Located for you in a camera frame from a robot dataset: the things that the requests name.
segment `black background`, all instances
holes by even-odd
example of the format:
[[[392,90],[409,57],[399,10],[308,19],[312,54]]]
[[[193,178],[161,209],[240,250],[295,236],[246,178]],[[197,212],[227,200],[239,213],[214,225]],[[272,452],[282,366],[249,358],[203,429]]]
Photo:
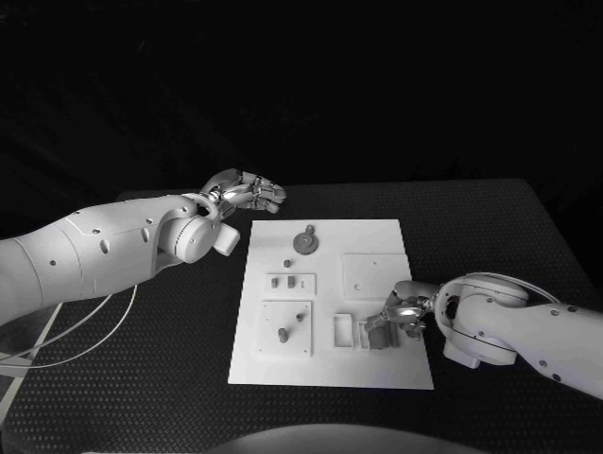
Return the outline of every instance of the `black background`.
[[[432,3],[0,2],[0,238],[229,167],[518,177],[602,287],[603,2]]]

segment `white platform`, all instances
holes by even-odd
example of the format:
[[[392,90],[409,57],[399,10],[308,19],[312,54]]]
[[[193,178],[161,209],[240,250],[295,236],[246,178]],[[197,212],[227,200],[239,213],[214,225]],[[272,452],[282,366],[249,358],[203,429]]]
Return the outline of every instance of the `white platform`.
[[[311,255],[301,255],[292,247],[292,241],[295,236],[305,232],[309,224],[315,227],[319,249]],[[404,253],[404,242],[396,219],[255,221],[230,383],[435,389],[423,340],[410,339],[399,331],[399,348],[381,351],[361,349],[358,323],[381,312],[394,283],[412,279],[409,259],[400,261],[402,257],[397,255],[392,260],[377,260],[379,267],[394,264],[393,268],[381,270],[380,274],[373,274],[373,276],[380,275],[380,278],[386,275],[392,281],[392,286],[386,285],[387,293],[380,298],[368,293],[367,296],[371,298],[368,300],[345,299],[344,255]],[[289,269],[285,268],[285,260],[292,261]],[[295,295],[295,292],[299,292],[295,289],[288,293],[285,280],[279,284],[285,287],[285,291],[276,292],[276,298],[272,298],[272,293],[265,293],[265,282],[269,282],[268,279],[272,280],[268,275],[292,273],[315,275],[314,298],[309,297],[308,292],[302,292],[305,297]],[[377,289],[373,285],[376,283],[368,282],[367,277],[360,277],[360,283],[363,280],[366,288]],[[276,345],[279,341],[276,326],[265,325],[262,320],[270,318],[272,312],[266,314],[265,310],[270,311],[272,305],[282,304],[275,306],[282,308],[282,311],[278,311],[282,315],[276,316],[282,318],[276,323],[289,323],[289,326],[295,327],[292,314],[298,311],[296,306],[305,302],[312,303],[314,323],[305,324],[298,334],[291,331],[289,342]],[[335,348],[335,314],[353,315],[354,349]],[[298,345],[308,345],[308,328],[312,331],[312,350],[301,352]],[[260,345],[270,341],[265,340],[265,336],[268,339],[272,338],[276,354],[269,348],[266,352],[260,352],[263,349]]]

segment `robotic hand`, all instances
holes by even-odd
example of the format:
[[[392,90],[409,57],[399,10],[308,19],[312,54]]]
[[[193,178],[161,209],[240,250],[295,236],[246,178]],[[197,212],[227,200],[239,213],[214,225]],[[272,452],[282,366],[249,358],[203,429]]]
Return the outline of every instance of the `robotic hand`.
[[[549,302],[528,305],[531,289]],[[397,283],[370,336],[396,324],[417,340],[433,312],[446,337],[445,355],[472,369],[482,361],[515,363],[521,354],[537,371],[603,399],[603,314],[563,304],[541,288],[501,274],[478,272],[440,287]]]
[[[121,292],[211,248],[230,255],[240,233],[223,220],[237,208],[278,213],[285,199],[282,186],[230,169],[201,194],[98,205],[0,240],[0,325],[43,307]]]

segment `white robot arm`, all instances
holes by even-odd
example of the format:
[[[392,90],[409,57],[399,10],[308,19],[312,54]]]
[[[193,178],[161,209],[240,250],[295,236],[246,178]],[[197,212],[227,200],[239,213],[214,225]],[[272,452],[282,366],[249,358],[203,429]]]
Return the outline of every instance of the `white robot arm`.
[[[240,234],[221,221],[237,207],[276,213],[285,198],[282,186],[232,169],[201,194],[93,206],[0,240],[0,325],[43,307],[121,292],[211,248],[229,255]]]
[[[564,305],[524,283],[550,300],[530,305],[521,282],[492,273],[472,273],[442,287],[403,281],[366,331],[396,323],[420,339],[422,318],[435,312],[451,359],[477,368],[482,361],[511,365],[521,354],[544,376],[603,399],[603,314]]]

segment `black table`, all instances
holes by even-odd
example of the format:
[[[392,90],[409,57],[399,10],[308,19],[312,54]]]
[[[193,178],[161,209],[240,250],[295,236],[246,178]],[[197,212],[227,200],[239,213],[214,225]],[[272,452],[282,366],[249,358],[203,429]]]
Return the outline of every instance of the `black table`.
[[[442,354],[429,317],[435,391],[229,385],[255,219],[399,218],[415,279],[507,273],[567,303],[603,310],[530,185],[521,180],[288,187],[278,216],[242,211],[230,257],[211,251],[139,286],[134,312],[77,361],[28,374],[4,431],[10,453],[201,452],[242,435],[308,423],[402,428],[491,452],[603,452],[603,402],[517,365],[477,370]],[[184,193],[138,191],[122,200]],[[113,328],[131,290],[39,362],[82,352]],[[64,305],[51,334],[100,300]]]

